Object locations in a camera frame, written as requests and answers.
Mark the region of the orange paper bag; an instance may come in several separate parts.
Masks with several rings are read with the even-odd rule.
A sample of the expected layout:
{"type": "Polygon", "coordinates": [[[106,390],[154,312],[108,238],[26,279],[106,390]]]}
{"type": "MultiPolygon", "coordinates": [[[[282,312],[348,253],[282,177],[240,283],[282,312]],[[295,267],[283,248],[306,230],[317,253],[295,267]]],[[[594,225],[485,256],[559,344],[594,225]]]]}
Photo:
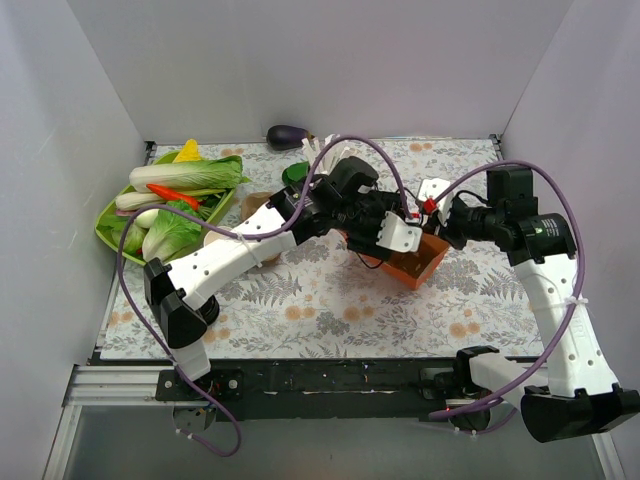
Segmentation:
{"type": "Polygon", "coordinates": [[[434,235],[422,234],[416,252],[394,252],[380,269],[409,289],[417,290],[433,275],[449,248],[446,241],[434,235]]]}

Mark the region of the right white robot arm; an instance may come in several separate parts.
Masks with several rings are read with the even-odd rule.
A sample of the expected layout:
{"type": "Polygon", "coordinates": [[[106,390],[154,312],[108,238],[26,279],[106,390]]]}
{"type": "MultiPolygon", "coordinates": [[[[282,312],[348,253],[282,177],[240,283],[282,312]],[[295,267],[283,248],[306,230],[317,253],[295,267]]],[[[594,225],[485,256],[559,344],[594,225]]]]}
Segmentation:
{"type": "Polygon", "coordinates": [[[528,297],[544,351],[525,368],[493,347],[460,350],[452,373],[454,389],[469,398],[483,390],[489,394],[433,416],[467,415],[506,402],[541,443],[608,432],[638,414],[639,394],[620,386],[594,333],[581,294],[585,260],[575,218],[571,212],[539,214],[533,191],[537,167],[499,162],[483,170],[487,196],[478,207],[466,205],[449,181],[423,181],[419,198],[428,225],[458,250],[468,241],[485,241],[507,255],[528,297]]]}

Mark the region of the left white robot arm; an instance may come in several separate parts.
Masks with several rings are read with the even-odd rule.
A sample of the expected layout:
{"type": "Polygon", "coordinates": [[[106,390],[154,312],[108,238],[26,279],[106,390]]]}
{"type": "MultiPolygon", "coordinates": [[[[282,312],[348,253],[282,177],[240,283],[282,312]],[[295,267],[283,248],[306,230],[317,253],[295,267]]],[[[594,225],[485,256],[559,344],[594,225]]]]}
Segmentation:
{"type": "Polygon", "coordinates": [[[332,230],[345,234],[357,253],[387,260],[379,245],[386,216],[402,216],[401,190],[378,189],[379,175],[355,156],[342,159],[328,174],[292,183],[233,228],[228,237],[169,263],[158,258],[144,268],[146,302],[161,328],[170,358],[180,372],[178,387],[193,400],[213,386],[204,335],[218,318],[216,293],[271,257],[332,230]]]}

